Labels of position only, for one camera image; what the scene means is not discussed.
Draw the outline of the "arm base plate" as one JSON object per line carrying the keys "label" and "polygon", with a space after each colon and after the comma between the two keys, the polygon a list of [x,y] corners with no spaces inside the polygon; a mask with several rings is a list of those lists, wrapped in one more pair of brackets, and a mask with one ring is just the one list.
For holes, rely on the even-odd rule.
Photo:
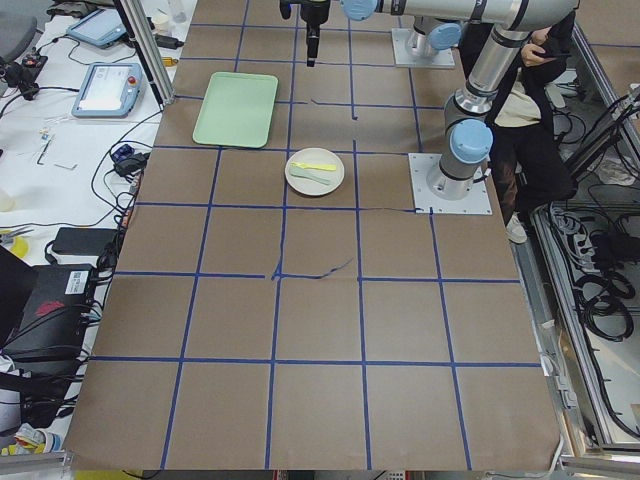
{"label": "arm base plate", "polygon": [[414,210],[420,214],[491,215],[481,164],[476,164],[471,178],[454,180],[441,171],[440,158],[440,154],[408,155]]}
{"label": "arm base plate", "polygon": [[453,69],[452,47],[460,38],[456,26],[434,28],[428,34],[414,29],[391,30],[394,60],[397,67]]}

